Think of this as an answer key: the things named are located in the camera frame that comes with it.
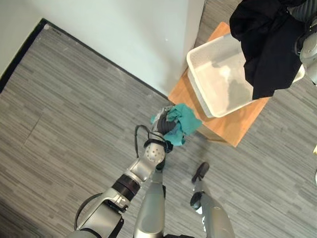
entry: black cable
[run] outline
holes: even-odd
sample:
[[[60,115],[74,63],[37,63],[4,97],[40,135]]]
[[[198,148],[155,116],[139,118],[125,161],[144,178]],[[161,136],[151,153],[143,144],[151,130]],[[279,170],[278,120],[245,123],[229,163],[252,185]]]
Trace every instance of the black cable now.
[[[98,193],[95,195],[92,195],[91,197],[87,198],[78,208],[77,212],[76,212],[76,216],[75,216],[75,222],[74,222],[74,231],[77,230],[77,223],[78,223],[78,217],[80,215],[80,213],[83,211],[84,207],[93,199],[95,199],[96,197],[99,197],[102,193]]]
[[[139,158],[138,139],[137,139],[137,137],[138,137],[138,130],[139,130],[140,127],[147,131],[148,139],[150,138],[150,133],[151,133],[150,130],[145,125],[137,125],[135,127],[135,129],[134,129],[134,149],[135,149],[135,153],[137,155],[137,158]]]

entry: white plastic bin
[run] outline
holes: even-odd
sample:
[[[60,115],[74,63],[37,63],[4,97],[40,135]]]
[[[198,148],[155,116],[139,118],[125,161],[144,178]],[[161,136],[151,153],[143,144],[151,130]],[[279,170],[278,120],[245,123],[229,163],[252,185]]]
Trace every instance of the white plastic bin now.
[[[241,44],[230,33],[192,49],[187,63],[189,80],[207,117],[223,117],[253,101]],[[304,74],[301,67],[295,80]]]

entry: black rubber foot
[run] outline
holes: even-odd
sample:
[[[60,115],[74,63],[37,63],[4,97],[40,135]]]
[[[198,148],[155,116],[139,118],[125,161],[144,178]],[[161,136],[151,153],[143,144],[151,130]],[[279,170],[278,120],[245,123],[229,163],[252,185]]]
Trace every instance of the black rubber foot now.
[[[156,170],[157,171],[162,171],[164,169],[165,166],[165,158],[162,162],[160,162],[157,166],[156,166]]]
[[[192,178],[192,183],[195,183],[197,179],[202,180],[202,178],[205,176],[208,170],[209,164],[207,162],[203,162],[196,170],[196,173]]]

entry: white wall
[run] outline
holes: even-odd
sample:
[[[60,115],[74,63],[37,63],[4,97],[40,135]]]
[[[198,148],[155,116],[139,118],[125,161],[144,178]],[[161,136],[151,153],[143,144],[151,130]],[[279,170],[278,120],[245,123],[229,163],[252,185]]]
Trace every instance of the white wall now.
[[[24,1],[0,0],[0,76],[40,20]]]
[[[185,68],[204,5],[204,0],[25,1],[166,95]]]

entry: black baseboard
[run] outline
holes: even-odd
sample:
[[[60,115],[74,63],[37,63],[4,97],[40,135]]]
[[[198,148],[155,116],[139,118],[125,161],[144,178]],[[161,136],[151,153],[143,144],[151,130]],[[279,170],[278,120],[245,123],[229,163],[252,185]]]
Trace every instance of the black baseboard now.
[[[34,40],[38,36],[38,34],[41,32],[43,27],[47,24],[47,21],[45,19],[42,19],[39,24],[34,28],[34,30],[30,33],[26,41],[23,43],[19,51],[16,53],[15,57],[9,64],[9,66],[6,68],[4,73],[2,74],[0,78],[0,93],[3,91],[6,83],[9,81],[11,75],[13,74],[15,68],[18,66],[18,64],[21,62],[22,58],[24,57],[25,53],[28,51],[30,46],[33,44]]]
[[[44,28],[44,26],[48,24],[50,26],[52,26],[53,28],[57,29],[58,31],[62,32],[63,34],[67,35],[69,38],[75,40],[76,42],[78,42],[79,44],[81,44],[82,46],[86,47],[87,49],[89,49],[90,51],[94,52],[96,55],[98,55],[99,57],[103,58],[104,60],[106,60],[107,62],[111,63],[112,65],[114,65],[115,67],[119,68],[121,71],[123,71],[124,73],[128,74],[130,77],[134,78],[135,80],[137,80],[138,82],[142,83],[143,85],[147,86],[148,88],[150,88],[152,91],[156,92],[157,94],[159,94],[160,96],[162,96],[163,98],[167,99],[167,97],[159,92],[158,90],[156,90],[155,88],[153,88],[152,86],[150,86],[149,84],[145,83],[144,81],[142,81],[141,79],[139,79],[138,77],[134,76],[133,74],[129,73],[128,71],[126,71],[125,69],[123,69],[122,67],[118,66],[116,63],[112,62],[111,60],[109,60],[108,58],[104,57],[103,55],[101,55],[100,53],[98,53],[97,51],[95,51],[94,49],[92,49],[91,47],[87,46],[85,43],[81,42],[80,40],[78,40],[77,38],[75,38],[74,36],[70,35],[69,33],[67,33],[66,31],[64,31],[63,29],[59,28],[58,26],[54,25],[53,23],[49,22],[46,19],[42,19],[39,24],[34,28],[34,30],[31,32],[31,34],[29,35],[29,37],[26,39],[26,41],[24,42],[24,44],[21,46],[21,48],[19,49],[18,53],[15,55],[14,59],[12,60],[12,62],[9,64],[8,68],[5,70],[5,72],[2,74],[1,78],[0,78],[0,93],[3,91],[6,83],[9,81],[11,75],[13,74],[15,68],[18,66],[18,64],[21,62],[23,56],[25,55],[25,53],[28,51],[28,49],[30,48],[30,46],[32,45],[32,43],[34,42],[34,40],[36,39],[37,35],[42,31],[42,29]]]

